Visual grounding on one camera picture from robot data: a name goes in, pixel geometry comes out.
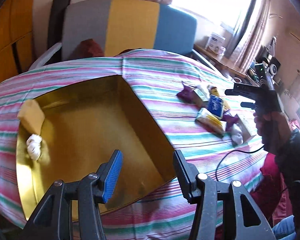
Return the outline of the dark jacket forearm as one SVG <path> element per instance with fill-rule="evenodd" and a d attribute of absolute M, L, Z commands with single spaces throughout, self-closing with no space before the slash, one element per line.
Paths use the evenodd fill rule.
<path fill-rule="evenodd" d="M 292 131 L 290 138 L 277 150 L 275 163 L 288 187 L 296 239 L 300 239 L 300 131 L 298 129 Z"/>

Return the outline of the right hand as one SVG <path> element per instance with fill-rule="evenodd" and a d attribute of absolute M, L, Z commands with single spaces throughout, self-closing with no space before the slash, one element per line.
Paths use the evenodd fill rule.
<path fill-rule="evenodd" d="M 285 113 L 271 112 L 259 115 L 255 112 L 254 122 L 258 135 L 262 137 L 265 150 L 278 155 L 292 133 Z"/>

